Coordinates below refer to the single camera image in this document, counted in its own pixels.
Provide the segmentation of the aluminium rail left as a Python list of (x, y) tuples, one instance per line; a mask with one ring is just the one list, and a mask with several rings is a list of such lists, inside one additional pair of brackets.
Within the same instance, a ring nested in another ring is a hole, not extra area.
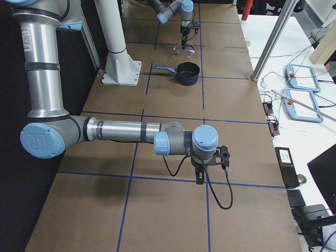
[(88, 53), (89, 53), (89, 56), (91, 58), (94, 69), (99, 70), (99, 68), (101, 66), (101, 61), (100, 61), (95, 43), (93, 41), (89, 26), (88, 26), (86, 20), (84, 20), (84, 19), (82, 21), (81, 35), (83, 37), (85, 46), (88, 50)]

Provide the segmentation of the black power box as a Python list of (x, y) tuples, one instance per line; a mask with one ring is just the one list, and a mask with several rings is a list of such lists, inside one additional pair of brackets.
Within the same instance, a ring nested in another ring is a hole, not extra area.
[(299, 181), (289, 148), (275, 147), (275, 153), (285, 187), (287, 189), (298, 187)]

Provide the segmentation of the black stand base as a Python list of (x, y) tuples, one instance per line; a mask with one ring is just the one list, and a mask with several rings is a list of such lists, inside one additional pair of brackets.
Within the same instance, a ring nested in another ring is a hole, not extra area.
[(299, 190), (287, 190), (291, 212), (309, 247), (323, 246), (335, 227), (335, 215), (330, 215), (323, 204), (307, 206)]

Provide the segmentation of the thin metal rod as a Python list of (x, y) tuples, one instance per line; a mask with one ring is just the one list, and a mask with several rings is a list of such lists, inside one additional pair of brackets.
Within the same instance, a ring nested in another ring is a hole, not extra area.
[(335, 118), (320, 111), (312, 91), (294, 88), (285, 88), (283, 92), (274, 89), (270, 91), (283, 98), (288, 116), (292, 120), (319, 123), (327, 118), (335, 121)]

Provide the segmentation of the black monitor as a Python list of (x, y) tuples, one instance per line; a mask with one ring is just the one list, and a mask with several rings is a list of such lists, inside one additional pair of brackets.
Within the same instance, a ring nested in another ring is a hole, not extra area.
[(324, 151), (308, 163), (308, 168), (329, 209), (335, 214), (335, 150)]

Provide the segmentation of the wooden board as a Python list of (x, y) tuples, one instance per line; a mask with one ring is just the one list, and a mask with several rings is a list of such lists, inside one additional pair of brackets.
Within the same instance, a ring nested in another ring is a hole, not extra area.
[(313, 64), (325, 64), (335, 52), (335, 23), (329, 27), (314, 29), (311, 32), (313, 43), (318, 43), (310, 56)]

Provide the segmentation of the upper orange connector board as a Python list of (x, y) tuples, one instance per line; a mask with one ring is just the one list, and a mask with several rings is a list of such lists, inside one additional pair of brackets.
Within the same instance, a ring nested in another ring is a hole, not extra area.
[(262, 106), (264, 108), (264, 112), (265, 114), (268, 116), (268, 115), (271, 115), (274, 113), (273, 111), (273, 105), (272, 105), (272, 102), (271, 101), (266, 101), (266, 102), (263, 102), (262, 103)]

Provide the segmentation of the glass lid with blue knob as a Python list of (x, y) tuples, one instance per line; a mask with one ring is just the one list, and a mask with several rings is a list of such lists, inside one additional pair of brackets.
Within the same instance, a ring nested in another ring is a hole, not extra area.
[(195, 54), (195, 49), (192, 45), (186, 44), (185, 46), (176, 45), (173, 48), (174, 55), (180, 58), (190, 58)]

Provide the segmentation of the orange connector board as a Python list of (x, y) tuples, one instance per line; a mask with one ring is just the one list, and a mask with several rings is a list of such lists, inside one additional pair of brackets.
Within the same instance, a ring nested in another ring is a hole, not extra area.
[(270, 135), (272, 137), (278, 136), (279, 132), (279, 121), (277, 119), (267, 119), (268, 128), (270, 131)]
[(266, 102), (263, 102), (262, 103), (262, 106), (264, 108), (264, 112), (265, 114), (268, 116), (268, 115), (271, 115), (274, 113), (273, 111), (273, 105), (272, 105), (272, 102), (271, 101), (266, 101)]

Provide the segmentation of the aluminium frame post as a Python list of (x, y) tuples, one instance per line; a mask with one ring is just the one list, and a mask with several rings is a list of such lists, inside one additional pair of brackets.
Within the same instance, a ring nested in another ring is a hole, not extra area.
[(251, 75), (251, 80), (254, 82), (257, 82), (264, 67), (266, 66), (266, 63), (289, 19), (291, 16), (291, 13), (293, 12), (295, 6), (297, 4), (296, 0), (286, 0), (285, 4), (278, 16), (278, 19), (274, 25), (274, 28), (266, 42), (266, 45), (263, 49), (263, 52), (257, 62), (257, 65)]

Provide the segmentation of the upper teach pendant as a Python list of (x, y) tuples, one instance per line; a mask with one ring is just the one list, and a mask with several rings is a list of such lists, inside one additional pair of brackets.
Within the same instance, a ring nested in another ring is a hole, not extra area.
[(314, 69), (310, 66), (287, 64), (286, 75), (292, 88), (320, 92), (321, 88)]

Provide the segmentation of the dark blue saucepan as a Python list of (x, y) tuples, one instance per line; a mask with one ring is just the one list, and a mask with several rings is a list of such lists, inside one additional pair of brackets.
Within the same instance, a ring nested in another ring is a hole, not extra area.
[(176, 68), (163, 65), (153, 65), (152, 69), (168, 70), (176, 74), (176, 79), (183, 86), (192, 86), (197, 83), (200, 67), (193, 62), (182, 62)]

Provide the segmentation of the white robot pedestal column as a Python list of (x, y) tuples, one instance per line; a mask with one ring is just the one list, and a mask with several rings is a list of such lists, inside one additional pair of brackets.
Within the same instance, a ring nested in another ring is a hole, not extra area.
[(102, 83), (136, 86), (142, 62), (134, 61), (127, 52), (117, 1), (95, 1), (103, 35), (109, 51)]

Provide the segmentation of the lower orange connector board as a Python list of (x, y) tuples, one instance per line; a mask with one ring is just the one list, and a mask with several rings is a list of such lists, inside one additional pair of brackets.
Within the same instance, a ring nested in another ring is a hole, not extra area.
[(277, 119), (267, 119), (268, 128), (270, 131), (270, 135), (272, 137), (278, 136), (279, 132), (279, 121)]

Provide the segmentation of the red cylinder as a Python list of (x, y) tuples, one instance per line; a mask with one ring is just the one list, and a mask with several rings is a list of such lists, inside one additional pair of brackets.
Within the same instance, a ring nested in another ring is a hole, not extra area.
[(246, 21), (247, 18), (248, 18), (248, 15), (250, 13), (250, 10), (253, 6), (253, 0), (246, 0), (245, 1), (245, 5), (244, 5), (244, 10), (243, 10), (243, 14), (242, 14), (242, 17), (241, 17), (241, 20), (243, 21)]

